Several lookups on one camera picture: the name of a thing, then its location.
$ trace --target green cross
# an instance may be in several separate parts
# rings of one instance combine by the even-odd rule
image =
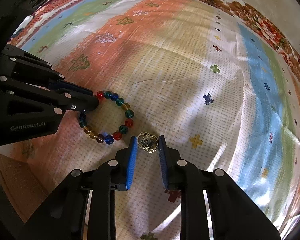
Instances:
[[[158,240],[158,238],[154,238],[153,236],[154,236],[154,233],[149,232],[147,236],[142,235],[140,237],[140,239],[143,239],[143,240]]]
[[[211,65],[210,69],[212,69],[213,73],[217,73],[217,72],[219,73],[220,72],[220,69],[218,69],[218,66],[216,64],[214,66]]]

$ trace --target metal pin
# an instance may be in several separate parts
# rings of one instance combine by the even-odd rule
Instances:
[[[0,76],[0,81],[2,81],[2,82],[7,81],[7,77],[5,77],[5,76]]]
[[[78,169],[75,169],[71,172],[72,177],[78,177],[81,174],[81,171]]]
[[[62,110],[61,110],[59,107],[53,108],[53,111],[54,111],[56,114],[62,114]]]
[[[222,177],[225,174],[222,169],[217,169],[214,173],[219,177]]]
[[[178,161],[177,161],[177,164],[178,164],[179,166],[186,166],[186,165],[187,165],[187,162],[186,162],[185,160],[178,160]]]
[[[108,165],[111,166],[111,167],[117,166],[118,165],[118,161],[116,161],[116,160],[110,160],[108,162]]]

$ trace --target red bead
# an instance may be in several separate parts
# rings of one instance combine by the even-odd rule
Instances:
[[[127,120],[125,120],[124,125],[126,127],[132,127],[133,125],[133,120],[131,118],[128,118]]]
[[[116,141],[120,141],[122,139],[122,134],[119,131],[114,132],[112,136]]]
[[[100,100],[102,100],[102,99],[104,98],[103,92],[102,92],[102,91],[99,91],[99,92],[97,93],[97,98],[100,99]]]

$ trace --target yellow bead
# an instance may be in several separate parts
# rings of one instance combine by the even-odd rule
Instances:
[[[127,102],[125,102],[125,103],[122,104],[121,108],[122,108],[124,111],[127,111],[127,110],[130,109],[130,105],[129,105]]]
[[[85,128],[83,128],[83,130],[86,134],[90,134],[92,128],[89,125],[87,125]]]
[[[95,131],[90,131],[90,138],[91,139],[95,139],[97,137],[96,132]]]

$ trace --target gold jewelry piece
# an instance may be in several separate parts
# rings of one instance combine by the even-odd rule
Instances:
[[[141,132],[137,136],[138,146],[144,149],[148,153],[153,153],[158,148],[159,140],[158,138],[147,132]]]

